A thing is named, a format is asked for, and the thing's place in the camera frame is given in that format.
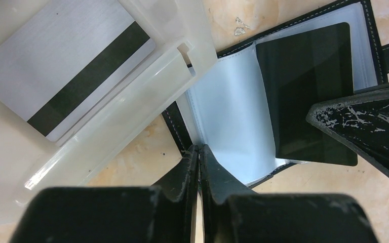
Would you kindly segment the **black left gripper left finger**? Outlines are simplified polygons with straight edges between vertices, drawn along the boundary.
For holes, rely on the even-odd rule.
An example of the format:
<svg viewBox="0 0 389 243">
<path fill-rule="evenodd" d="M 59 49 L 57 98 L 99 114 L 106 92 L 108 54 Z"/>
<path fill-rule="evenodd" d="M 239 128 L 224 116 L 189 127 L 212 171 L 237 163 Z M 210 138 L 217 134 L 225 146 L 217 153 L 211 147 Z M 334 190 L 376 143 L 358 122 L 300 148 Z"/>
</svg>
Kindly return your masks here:
<svg viewBox="0 0 389 243">
<path fill-rule="evenodd" d="M 194 242 L 199 177 L 199 148 L 192 145 L 179 163 L 161 177 L 154 187 L 152 242 Z"/>
</svg>

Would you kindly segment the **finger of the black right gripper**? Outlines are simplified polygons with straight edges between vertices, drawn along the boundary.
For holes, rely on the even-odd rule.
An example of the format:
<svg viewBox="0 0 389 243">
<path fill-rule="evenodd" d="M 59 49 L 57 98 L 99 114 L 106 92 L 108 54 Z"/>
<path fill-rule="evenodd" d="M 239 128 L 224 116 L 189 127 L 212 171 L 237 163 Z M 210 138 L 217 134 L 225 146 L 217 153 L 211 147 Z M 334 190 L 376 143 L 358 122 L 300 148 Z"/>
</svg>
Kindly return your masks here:
<svg viewBox="0 0 389 243">
<path fill-rule="evenodd" d="M 317 103 L 306 121 L 389 177 L 389 87 Z"/>
</svg>

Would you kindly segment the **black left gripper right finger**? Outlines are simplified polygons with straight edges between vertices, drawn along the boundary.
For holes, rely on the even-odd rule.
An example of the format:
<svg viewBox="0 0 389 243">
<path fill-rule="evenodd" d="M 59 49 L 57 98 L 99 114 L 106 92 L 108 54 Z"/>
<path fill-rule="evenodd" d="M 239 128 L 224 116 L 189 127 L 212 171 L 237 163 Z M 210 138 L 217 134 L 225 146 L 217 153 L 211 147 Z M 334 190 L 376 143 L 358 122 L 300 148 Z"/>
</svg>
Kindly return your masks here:
<svg viewBox="0 0 389 243">
<path fill-rule="evenodd" d="M 256 193 L 225 169 L 207 144 L 200 148 L 199 178 L 204 242 L 238 242 L 242 219 L 234 199 Z"/>
</svg>

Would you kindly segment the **black leather card holder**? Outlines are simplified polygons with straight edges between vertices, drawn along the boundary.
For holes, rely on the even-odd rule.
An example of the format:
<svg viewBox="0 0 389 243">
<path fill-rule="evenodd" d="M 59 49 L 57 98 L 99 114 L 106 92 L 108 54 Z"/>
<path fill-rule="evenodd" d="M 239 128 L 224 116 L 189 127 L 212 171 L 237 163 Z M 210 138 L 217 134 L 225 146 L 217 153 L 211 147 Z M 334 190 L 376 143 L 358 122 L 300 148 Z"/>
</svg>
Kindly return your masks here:
<svg viewBox="0 0 389 243">
<path fill-rule="evenodd" d="M 334 1 L 217 53 L 163 118 L 182 153 L 208 145 L 255 186 L 295 163 L 356 166 L 357 155 L 310 125 L 315 103 L 389 82 L 389 43 L 370 1 Z"/>
</svg>

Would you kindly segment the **black credit card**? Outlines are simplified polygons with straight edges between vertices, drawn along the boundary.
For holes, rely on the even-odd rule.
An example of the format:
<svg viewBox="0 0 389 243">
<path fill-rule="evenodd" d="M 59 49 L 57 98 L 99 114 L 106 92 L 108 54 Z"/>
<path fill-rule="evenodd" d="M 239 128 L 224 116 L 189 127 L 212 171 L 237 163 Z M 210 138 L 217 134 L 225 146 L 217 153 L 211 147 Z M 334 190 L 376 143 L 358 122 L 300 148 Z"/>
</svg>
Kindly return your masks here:
<svg viewBox="0 0 389 243">
<path fill-rule="evenodd" d="M 319 102 L 354 92 L 350 26 L 338 23 L 256 45 L 278 158 L 355 166 L 357 155 L 306 121 Z"/>
</svg>

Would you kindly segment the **white plastic card tray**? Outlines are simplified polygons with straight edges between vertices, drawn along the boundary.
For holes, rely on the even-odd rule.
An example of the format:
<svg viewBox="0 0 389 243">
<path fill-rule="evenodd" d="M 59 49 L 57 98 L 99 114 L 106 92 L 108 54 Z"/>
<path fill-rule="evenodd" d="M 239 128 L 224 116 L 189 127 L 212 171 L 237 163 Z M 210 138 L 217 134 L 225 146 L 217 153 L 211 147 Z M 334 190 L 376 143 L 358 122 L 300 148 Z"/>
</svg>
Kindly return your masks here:
<svg viewBox="0 0 389 243">
<path fill-rule="evenodd" d="M 0 225 L 88 182 L 216 61 L 203 1 L 0 1 Z"/>
</svg>

